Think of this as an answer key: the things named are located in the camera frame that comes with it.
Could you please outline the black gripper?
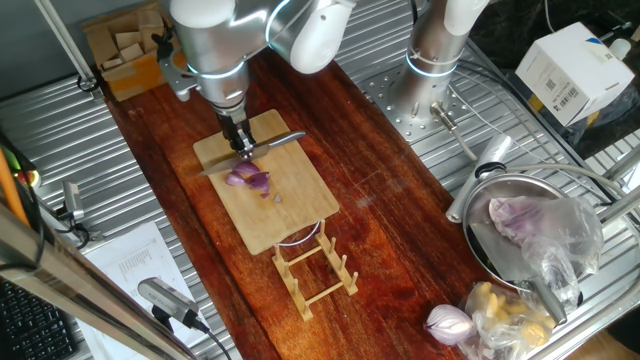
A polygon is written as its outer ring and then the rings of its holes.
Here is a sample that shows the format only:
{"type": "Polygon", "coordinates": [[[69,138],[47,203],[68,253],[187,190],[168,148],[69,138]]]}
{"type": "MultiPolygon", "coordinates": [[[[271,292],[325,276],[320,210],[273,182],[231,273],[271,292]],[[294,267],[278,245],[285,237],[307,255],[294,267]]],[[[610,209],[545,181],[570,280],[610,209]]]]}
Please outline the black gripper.
{"type": "Polygon", "coordinates": [[[239,157],[251,159],[256,142],[251,135],[249,121],[244,108],[218,109],[217,117],[223,136],[239,157]]]}

